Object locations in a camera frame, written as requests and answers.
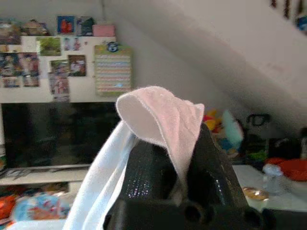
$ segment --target pink towel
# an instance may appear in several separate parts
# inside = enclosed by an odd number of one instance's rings
[[[186,195],[186,175],[200,133],[204,105],[151,86],[119,97],[117,110],[138,138],[167,149]]]

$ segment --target table surface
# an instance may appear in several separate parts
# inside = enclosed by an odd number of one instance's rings
[[[241,187],[262,188],[263,174],[249,165],[233,165]],[[270,196],[266,208],[307,212],[307,201],[285,191],[279,196]]]

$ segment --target black tv screen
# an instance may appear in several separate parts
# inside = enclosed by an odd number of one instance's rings
[[[2,104],[8,168],[90,164],[119,122],[115,103]]]

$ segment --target white towel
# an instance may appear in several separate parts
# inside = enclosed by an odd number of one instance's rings
[[[186,175],[204,106],[153,86],[122,95],[117,100],[117,110],[122,121],[94,160],[63,230],[102,229],[105,216],[120,193],[135,135],[167,149],[181,192],[187,192]]]

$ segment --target pink box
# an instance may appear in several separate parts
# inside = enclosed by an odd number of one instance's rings
[[[99,37],[114,37],[115,26],[113,25],[93,25],[94,36]]]

